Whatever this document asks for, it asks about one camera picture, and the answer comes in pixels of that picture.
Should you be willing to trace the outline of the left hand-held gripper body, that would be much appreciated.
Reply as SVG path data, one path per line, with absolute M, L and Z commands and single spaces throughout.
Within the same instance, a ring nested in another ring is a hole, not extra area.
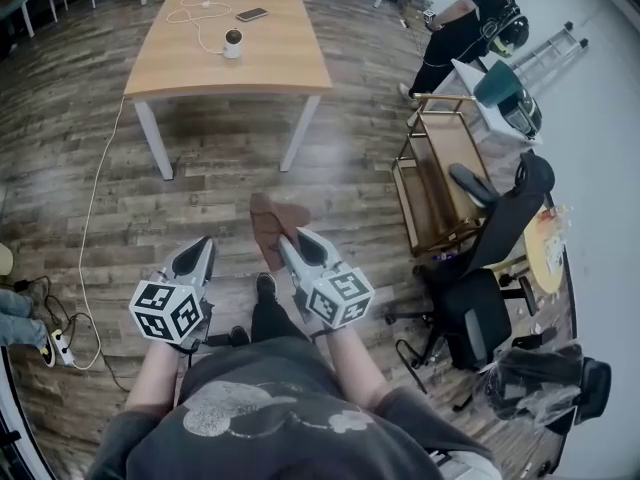
M 139 282 L 129 311 L 143 337 L 178 351 L 196 351 L 207 339 L 212 304 L 206 300 L 216 246 L 210 236 L 172 253 L 149 279 Z

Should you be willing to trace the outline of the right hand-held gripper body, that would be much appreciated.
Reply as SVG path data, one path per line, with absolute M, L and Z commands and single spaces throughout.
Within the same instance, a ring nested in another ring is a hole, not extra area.
M 280 236 L 279 252 L 303 321 L 339 329 L 363 318 L 375 290 L 362 270 L 351 267 L 329 240 L 307 228 L 298 227 L 295 237 Z

